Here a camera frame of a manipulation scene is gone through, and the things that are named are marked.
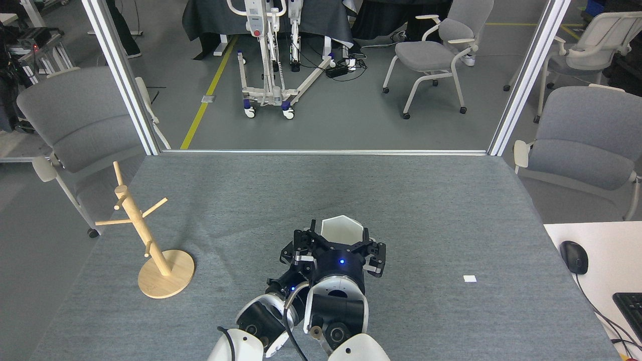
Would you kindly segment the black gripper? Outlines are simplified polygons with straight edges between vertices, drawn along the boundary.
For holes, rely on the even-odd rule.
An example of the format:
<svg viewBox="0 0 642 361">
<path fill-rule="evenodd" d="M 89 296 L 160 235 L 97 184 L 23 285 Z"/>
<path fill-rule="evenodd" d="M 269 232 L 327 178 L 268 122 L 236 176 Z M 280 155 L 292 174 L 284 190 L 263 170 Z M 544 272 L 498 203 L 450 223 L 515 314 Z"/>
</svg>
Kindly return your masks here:
<svg viewBox="0 0 642 361">
<path fill-rule="evenodd" d="M 280 263 L 292 264 L 294 254 L 295 247 L 294 243 L 291 241 L 280 251 Z M 280 301 L 282 301 L 283 304 L 285 304 L 286 298 L 291 295 L 291 292 L 293 292 L 296 286 L 304 281 L 309 281 L 310 277 L 311 270 L 288 269 L 279 278 L 269 277 L 267 279 L 267 293 L 273 293 L 278 299 L 280 299 Z"/>
<path fill-rule="evenodd" d="M 311 281 L 321 281 L 328 276 L 347 276 L 354 281 L 363 281 L 363 270 L 372 276 L 383 276 L 386 265 L 387 245 L 376 242 L 363 228 L 362 240 L 347 249 L 331 249 L 330 242 L 315 233 L 316 220 L 312 219 L 308 230 L 294 231 L 294 263 L 313 261 Z"/>
</svg>

